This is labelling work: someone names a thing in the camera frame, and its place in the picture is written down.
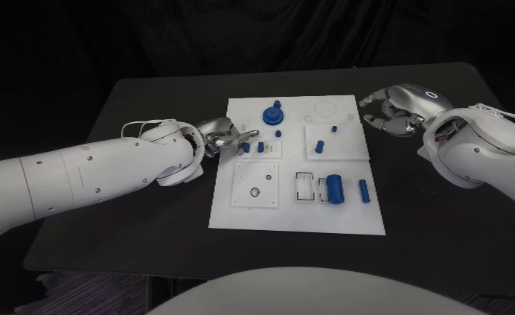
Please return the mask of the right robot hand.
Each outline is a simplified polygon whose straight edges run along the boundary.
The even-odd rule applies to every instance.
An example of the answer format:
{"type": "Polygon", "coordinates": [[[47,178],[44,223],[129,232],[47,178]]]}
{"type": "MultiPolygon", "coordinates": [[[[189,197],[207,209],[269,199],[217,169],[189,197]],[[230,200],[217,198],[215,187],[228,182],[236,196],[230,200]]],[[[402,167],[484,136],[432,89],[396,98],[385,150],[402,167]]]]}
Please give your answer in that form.
{"type": "Polygon", "coordinates": [[[418,129],[425,130],[437,117],[454,108],[438,93],[406,83],[375,91],[357,105],[365,107],[375,102],[380,103],[385,117],[366,114],[362,118],[375,129],[396,137],[409,137],[418,129]]]}

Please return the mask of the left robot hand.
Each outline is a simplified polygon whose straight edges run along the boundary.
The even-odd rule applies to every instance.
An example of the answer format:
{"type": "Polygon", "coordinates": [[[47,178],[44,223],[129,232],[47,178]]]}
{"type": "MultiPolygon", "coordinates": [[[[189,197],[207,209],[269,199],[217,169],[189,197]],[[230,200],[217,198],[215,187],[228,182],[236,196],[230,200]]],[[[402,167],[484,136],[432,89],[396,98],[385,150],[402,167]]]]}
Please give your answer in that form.
{"type": "Polygon", "coordinates": [[[239,133],[228,117],[206,120],[194,128],[202,135],[204,155],[209,158],[213,158],[222,150],[238,148],[259,135],[258,130],[239,133]]]}

